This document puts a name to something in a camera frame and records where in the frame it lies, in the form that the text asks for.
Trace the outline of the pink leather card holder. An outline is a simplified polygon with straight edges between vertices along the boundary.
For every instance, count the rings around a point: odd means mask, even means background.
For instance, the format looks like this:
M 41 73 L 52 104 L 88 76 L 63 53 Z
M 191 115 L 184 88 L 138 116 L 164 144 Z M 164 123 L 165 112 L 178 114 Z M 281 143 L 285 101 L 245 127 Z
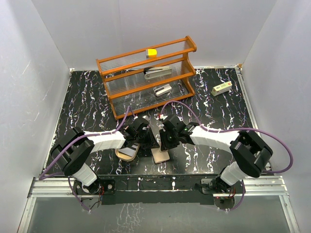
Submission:
M 151 153 L 155 164 L 160 164 L 170 160 L 170 156 L 167 150 L 161 150 L 161 142 L 156 143 L 156 147 L 151 149 Z

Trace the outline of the white card stack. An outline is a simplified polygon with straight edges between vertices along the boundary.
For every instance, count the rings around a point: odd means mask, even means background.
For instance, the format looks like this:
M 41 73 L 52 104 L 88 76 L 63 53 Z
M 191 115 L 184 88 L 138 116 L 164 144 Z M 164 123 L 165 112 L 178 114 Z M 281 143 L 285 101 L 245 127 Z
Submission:
M 139 145 L 132 145 L 127 148 L 119 149 L 119 153 L 124 154 L 129 157 L 134 157 L 139 149 Z

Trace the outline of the beige card box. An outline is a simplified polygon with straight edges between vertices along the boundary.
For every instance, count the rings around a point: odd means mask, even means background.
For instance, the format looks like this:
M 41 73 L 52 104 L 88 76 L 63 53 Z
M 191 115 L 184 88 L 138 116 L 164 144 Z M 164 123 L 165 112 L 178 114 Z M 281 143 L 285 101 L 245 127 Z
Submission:
M 115 149 L 115 154 L 119 159 L 126 161 L 126 162 L 131 162 L 135 159 L 139 148 L 140 148 L 140 144 L 134 144 L 127 148 Z

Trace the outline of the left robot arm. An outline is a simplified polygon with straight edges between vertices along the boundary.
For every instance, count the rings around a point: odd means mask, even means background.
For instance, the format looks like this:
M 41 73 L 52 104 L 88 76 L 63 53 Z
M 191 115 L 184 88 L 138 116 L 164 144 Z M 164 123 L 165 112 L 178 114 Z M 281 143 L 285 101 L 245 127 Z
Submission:
M 79 127 L 72 128 L 55 142 L 50 156 L 65 176 L 74 177 L 87 192 L 94 194 L 101 185 L 97 174 L 86 164 L 89 155 L 100 150 L 130 148 L 136 144 L 144 150 L 160 147 L 148 120 L 142 117 L 112 131 L 87 133 Z

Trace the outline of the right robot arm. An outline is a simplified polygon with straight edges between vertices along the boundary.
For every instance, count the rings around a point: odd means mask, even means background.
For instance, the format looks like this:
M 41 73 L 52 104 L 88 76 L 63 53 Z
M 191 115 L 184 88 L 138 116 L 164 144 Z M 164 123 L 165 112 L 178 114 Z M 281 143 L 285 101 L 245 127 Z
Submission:
M 203 189 L 226 193 L 247 176 L 258 178 L 273 155 L 272 149 L 255 131 L 222 133 L 217 130 L 206 131 L 196 122 L 185 124 L 175 115 L 160 115 L 159 119 L 163 124 L 159 131 L 162 151 L 183 143 L 214 147 L 232 154 L 235 161 L 223 168 L 215 179 L 201 184 Z

